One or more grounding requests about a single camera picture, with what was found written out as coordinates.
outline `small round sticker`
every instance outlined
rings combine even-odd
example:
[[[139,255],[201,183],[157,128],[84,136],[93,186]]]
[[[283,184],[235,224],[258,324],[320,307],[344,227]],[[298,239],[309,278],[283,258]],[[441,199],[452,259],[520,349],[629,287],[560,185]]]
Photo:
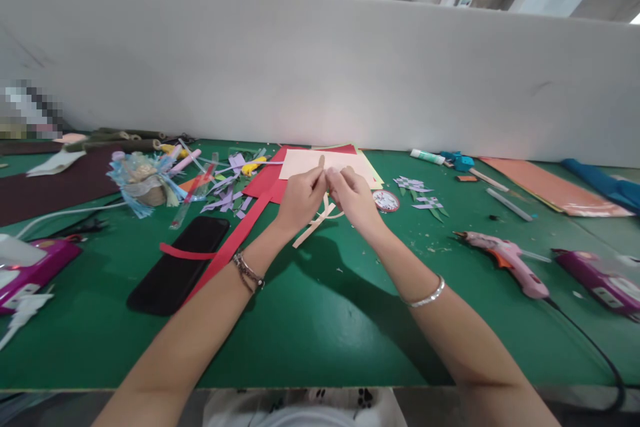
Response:
[[[382,211],[392,212],[400,208],[398,197],[387,190],[376,190],[373,192],[373,201]]]

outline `white partition board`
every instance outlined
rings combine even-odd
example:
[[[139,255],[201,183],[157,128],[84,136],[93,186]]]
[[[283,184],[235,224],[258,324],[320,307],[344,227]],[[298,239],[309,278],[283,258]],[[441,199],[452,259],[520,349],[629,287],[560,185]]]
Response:
[[[0,0],[72,125],[640,167],[640,27],[388,0]]]

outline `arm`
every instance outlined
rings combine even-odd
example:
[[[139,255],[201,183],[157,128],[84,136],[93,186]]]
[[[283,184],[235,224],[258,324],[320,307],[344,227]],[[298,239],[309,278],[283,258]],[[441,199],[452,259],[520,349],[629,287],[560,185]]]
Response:
[[[327,171],[331,197],[375,250],[407,302],[431,295],[439,278],[387,228],[364,178],[348,167]],[[558,426],[500,339],[451,288],[409,308],[459,387],[473,425]]]
[[[243,253],[256,274],[264,276],[282,247],[309,223],[326,189],[322,167],[289,179],[277,218]],[[176,425],[191,391],[250,298],[236,265],[230,262],[169,320],[94,427]]]

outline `blue fabric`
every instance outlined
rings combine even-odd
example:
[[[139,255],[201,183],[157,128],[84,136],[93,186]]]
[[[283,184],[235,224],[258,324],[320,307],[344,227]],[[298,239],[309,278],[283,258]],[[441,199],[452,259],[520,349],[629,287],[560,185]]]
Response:
[[[564,159],[560,164],[609,200],[640,215],[640,184],[628,180],[616,180],[603,173],[598,167],[585,165],[576,159]]]

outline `person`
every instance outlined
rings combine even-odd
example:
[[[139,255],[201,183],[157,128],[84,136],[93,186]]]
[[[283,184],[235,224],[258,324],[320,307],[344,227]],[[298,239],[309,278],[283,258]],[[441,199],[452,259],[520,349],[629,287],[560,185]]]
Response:
[[[289,179],[275,220],[158,333],[94,421],[94,427],[169,427],[242,314],[276,255],[316,214],[324,193],[375,250],[418,328],[456,383],[473,426],[559,426],[507,349],[482,318],[387,228],[365,179],[321,164]],[[245,275],[239,270],[247,266]],[[204,425],[406,426],[391,389],[289,392],[271,404],[264,392],[219,391]],[[368,395],[358,415],[356,399]]]

